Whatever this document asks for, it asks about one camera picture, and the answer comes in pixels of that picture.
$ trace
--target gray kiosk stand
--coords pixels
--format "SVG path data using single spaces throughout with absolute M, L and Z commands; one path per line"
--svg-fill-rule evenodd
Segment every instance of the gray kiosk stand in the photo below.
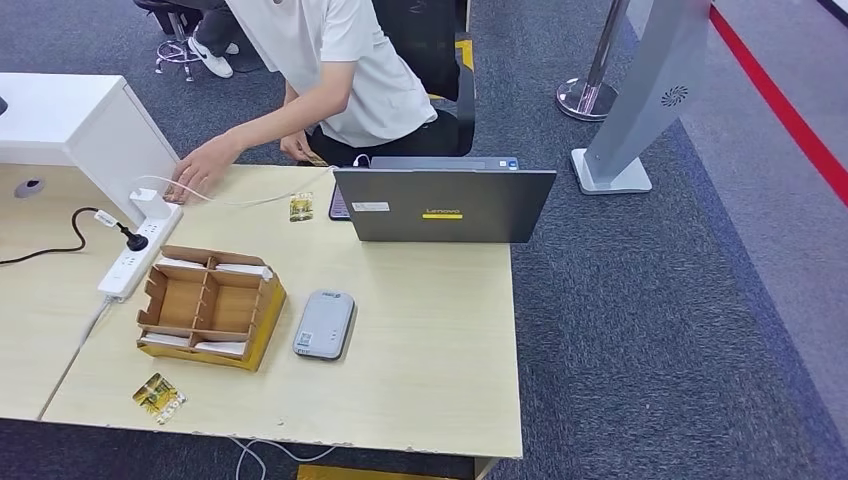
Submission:
M 583 193 L 651 190 L 639 154 L 701 88 L 710 4 L 711 0 L 654 0 L 621 94 L 589 147 L 571 152 Z

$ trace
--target cardboard organizer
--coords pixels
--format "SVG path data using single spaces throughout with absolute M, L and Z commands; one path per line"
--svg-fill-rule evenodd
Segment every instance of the cardboard organizer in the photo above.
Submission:
M 203 269 L 154 265 L 145 292 L 146 310 L 138 312 L 139 349 L 156 356 L 229 365 L 256 371 L 286 298 L 273 270 L 270 279 L 215 268 L 219 264 L 264 266 L 257 257 L 186 247 L 162 247 L 162 255 L 199 263 Z M 174 345 L 154 342 L 147 334 L 168 335 Z M 210 351 L 217 342 L 243 344 L 243 351 Z

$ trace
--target white power strip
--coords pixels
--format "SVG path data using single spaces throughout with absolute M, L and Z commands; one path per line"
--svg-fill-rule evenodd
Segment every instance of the white power strip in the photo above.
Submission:
M 156 255 L 159 254 L 159 248 L 174 231 L 174 227 L 183 216 L 183 211 L 179 205 L 167 204 L 171 210 L 171 215 L 168 218 L 147 218 L 144 223 L 138 227 L 135 233 L 139 233 L 147 237 L 147 247 L 144 250 L 133 252 L 128 248 L 124 248 L 121 255 L 112 264 L 112 268 L 100 281 L 97 289 L 104 294 L 112 297 L 125 299 L 129 297 L 138 282 L 153 264 Z

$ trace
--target man's hand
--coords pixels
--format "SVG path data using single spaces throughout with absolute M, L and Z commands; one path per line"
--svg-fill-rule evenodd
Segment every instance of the man's hand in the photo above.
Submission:
M 298 162 L 311 162 L 310 156 L 315 155 L 309 148 L 306 133 L 303 130 L 293 133 L 280 140 L 280 151 Z
M 227 168 L 243 151 L 228 134 L 218 135 L 180 160 L 174 170 L 173 180 L 205 194 L 223 177 Z M 189 195 L 188 190 L 172 186 L 165 192 L 165 200 L 184 203 Z

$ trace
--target white cabinet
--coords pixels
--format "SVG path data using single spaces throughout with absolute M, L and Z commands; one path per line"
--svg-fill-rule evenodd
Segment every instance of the white cabinet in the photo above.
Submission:
M 75 165 L 136 224 L 129 192 L 166 187 L 137 178 L 170 177 L 179 160 L 121 76 L 0 73 L 0 96 L 0 163 Z

